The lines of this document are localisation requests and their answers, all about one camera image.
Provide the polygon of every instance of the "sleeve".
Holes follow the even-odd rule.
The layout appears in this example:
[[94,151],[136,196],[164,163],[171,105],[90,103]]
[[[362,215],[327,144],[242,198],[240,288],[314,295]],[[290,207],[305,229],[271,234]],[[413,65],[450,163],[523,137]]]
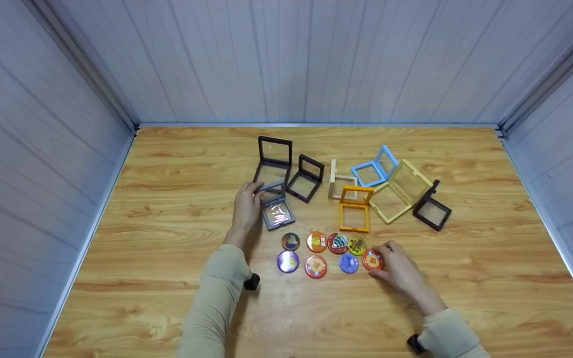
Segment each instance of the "sleeve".
[[425,317],[419,343],[435,358],[488,358],[479,337],[455,310]]
[[178,358],[223,358],[225,338],[243,284],[252,275],[245,254],[222,245],[211,254],[183,325]]

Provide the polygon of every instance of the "left hand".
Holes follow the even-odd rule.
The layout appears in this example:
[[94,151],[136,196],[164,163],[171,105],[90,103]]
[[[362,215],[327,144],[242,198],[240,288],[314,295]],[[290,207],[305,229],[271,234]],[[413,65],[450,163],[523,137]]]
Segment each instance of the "left hand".
[[264,182],[262,181],[258,183],[246,182],[236,194],[231,228],[240,231],[243,236],[249,233],[253,224],[260,217],[260,200],[264,192],[256,194],[254,192],[263,185]]

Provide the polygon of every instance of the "round pin badge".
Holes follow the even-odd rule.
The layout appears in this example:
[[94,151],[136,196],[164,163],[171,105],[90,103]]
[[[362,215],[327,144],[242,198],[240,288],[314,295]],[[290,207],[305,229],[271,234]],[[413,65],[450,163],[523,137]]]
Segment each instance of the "round pin badge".
[[350,252],[344,252],[339,257],[339,268],[346,273],[355,273],[360,267],[360,261]]
[[362,255],[362,263],[367,270],[384,268],[384,260],[373,249],[364,252]]
[[320,231],[313,231],[306,238],[306,246],[313,252],[322,252],[326,249],[327,238]]
[[328,235],[328,249],[334,254],[343,254],[348,250],[348,238],[344,234],[332,233]]
[[366,240],[359,236],[351,236],[348,239],[348,250],[355,256],[361,256],[366,251]]
[[284,236],[282,236],[282,247],[284,247],[285,250],[297,250],[297,248],[300,247],[300,236],[296,233],[284,234]]
[[285,250],[278,255],[278,268],[284,273],[291,273],[300,266],[300,258],[295,251]]
[[306,274],[311,278],[322,278],[327,272],[326,260],[319,255],[311,255],[304,264]]

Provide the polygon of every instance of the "floating frame box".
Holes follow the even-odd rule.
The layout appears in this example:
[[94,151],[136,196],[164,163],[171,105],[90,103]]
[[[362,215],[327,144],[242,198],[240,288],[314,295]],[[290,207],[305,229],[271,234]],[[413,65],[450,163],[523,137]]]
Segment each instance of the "floating frame box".
[[[431,188],[428,189],[428,191],[421,196],[419,202],[417,202],[414,209],[412,209],[412,215],[421,220],[421,222],[423,222],[427,226],[432,227],[436,231],[441,231],[441,229],[443,229],[444,225],[446,224],[446,220],[448,220],[448,217],[450,217],[452,209],[443,205],[441,202],[438,202],[437,200],[433,199],[432,195],[437,192],[438,185],[439,181],[435,180]],[[441,218],[441,220],[439,220],[439,222],[434,222],[433,220],[430,220],[430,218],[425,217],[424,215],[421,214],[421,209],[427,207],[428,205],[436,207],[443,213],[443,217]]]
[[[380,161],[382,160],[382,157],[384,157],[384,156],[386,156],[386,158],[391,163],[391,168],[389,171],[387,171],[382,166],[382,164],[380,164]],[[393,172],[395,171],[396,166],[398,166],[398,165],[399,165],[399,162],[396,160],[395,156],[393,156],[390,149],[388,149],[387,146],[382,145],[382,147],[380,147],[380,151],[377,152],[377,156],[375,156],[374,160],[352,167],[351,172],[353,172],[353,175],[355,175],[355,177],[357,177],[357,181],[359,182],[359,184],[361,186],[375,186],[375,185],[379,185],[379,184],[387,181],[390,178],[390,176],[393,174]],[[370,183],[365,183],[364,180],[362,179],[362,177],[360,177],[358,170],[362,170],[362,169],[368,168],[370,166],[373,167],[373,170],[375,170],[375,173],[380,178],[376,179]]]
[[[352,190],[358,193],[357,199],[349,199],[346,192]],[[359,192],[365,193],[360,199]],[[357,231],[358,233],[368,233],[371,230],[371,222],[368,216],[369,202],[375,189],[370,186],[345,185],[342,189],[342,197],[339,200],[339,229],[341,231]],[[344,210],[359,209],[364,211],[364,225],[361,227],[346,226],[344,224]]]
[[[399,173],[402,170],[404,170],[404,168],[408,168],[411,171],[412,175],[414,175],[417,178],[417,181],[423,184],[421,190],[418,190],[416,193],[409,193],[406,190],[404,190],[404,188],[402,188],[399,183],[395,181],[397,175],[399,175]],[[412,209],[412,207],[418,201],[420,201],[423,194],[427,192],[427,190],[429,190],[431,186],[432,182],[430,181],[430,179],[426,178],[425,175],[421,174],[421,172],[419,172],[417,168],[415,168],[412,164],[410,164],[409,161],[407,161],[406,159],[402,159],[399,165],[396,166],[395,170],[393,170],[390,179],[386,181],[384,184],[381,184],[375,188],[375,192],[373,193],[373,198],[371,199],[369,204],[373,208],[373,210],[375,210],[375,213],[377,213],[377,215],[379,215],[380,218],[382,218],[382,220],[384,220],[386,224],[390,224],[394,220],[398,219],[398,217],[404,215],[404,213],[406,213],[408,210]],[[402,200],[402,202],[405,202],[406,204],[404,208],[402,208],[400,211],[393,214],[392,216],[386,215],[386,213],[384,213],[384,211],[377,206],[375,198],[378,192],[384,190],[387,187],[390,188],[390,190],[393,190],[395,195],[397,195],[397,197],[399,197]]]
[[266,184],[257,192],[264,191],[260,201],[262,218],[269,231],[295,222],[295,216],[286,197],[284,180]]
[[[288,158],[270,158],[267,157],[264,153],[263,144],[268,143],[269,145],[284,145],[287,146],[288,149]],[[285,170],[284,182],[288,183],[289,175],[291,174],[291,165],[293,164],[293,141],[290,140],[281,140],[280,138],[273,138],[267,136],[258,136],[258,152],[260,156],[260,161],[258,162],[258,167],[255,170],[255,174],[253,175],[253,182],[257,182],[263,166],[279,168]]]
[[[305,162],[316,167],[319,170],[319,172],[318,173],[309,172],[309,170],[307,170],[304,167]],[[295,190],[291,189],[291,186],[293,186],[293,184],[295,184],[295,182],[300,178],[314,183],[314,187],[311,189],[311,191],[309,191],[307,196],[304,196],[302,195],[302,193],[296,192]],[[323,179],[324,179],[324,165],[309,156],[300,154],[297,161],[297,172],[295,173],[295,175],[293,175],[293,178],[291,179],[291,181],[289,181],[288,185],[286,186],[286,191],[304,202],[309,202],[311,201],[311,198],[313,197],[315,192],[320,187],[320,184],[322,183]]]
[[[330,174],[328,179],[328,199],[341,199],[342,195],[337,195],[336,192],[336,179],[350,181],[351,185],[357,186],[357,177],[351,177],[350,175],[337,175],[336,160],[330,160]],[[353,192],[351,197],[348,199],[357,200],[357,192]]]

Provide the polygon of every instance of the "wrist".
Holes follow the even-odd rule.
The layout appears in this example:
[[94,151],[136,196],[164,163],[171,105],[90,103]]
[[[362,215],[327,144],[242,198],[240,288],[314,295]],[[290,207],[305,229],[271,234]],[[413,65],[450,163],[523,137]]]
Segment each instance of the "wrist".
[[437,291],[428,286],[418,287],[412,292],[407,292],[407,295],[419,308],[423,317],[436,315],[448,308]]
[[246,230],[244,227],[234,225],[230,227],[229,231],[225,235],[225,241],[223,243],[234,245],[242,249],[245,246]]

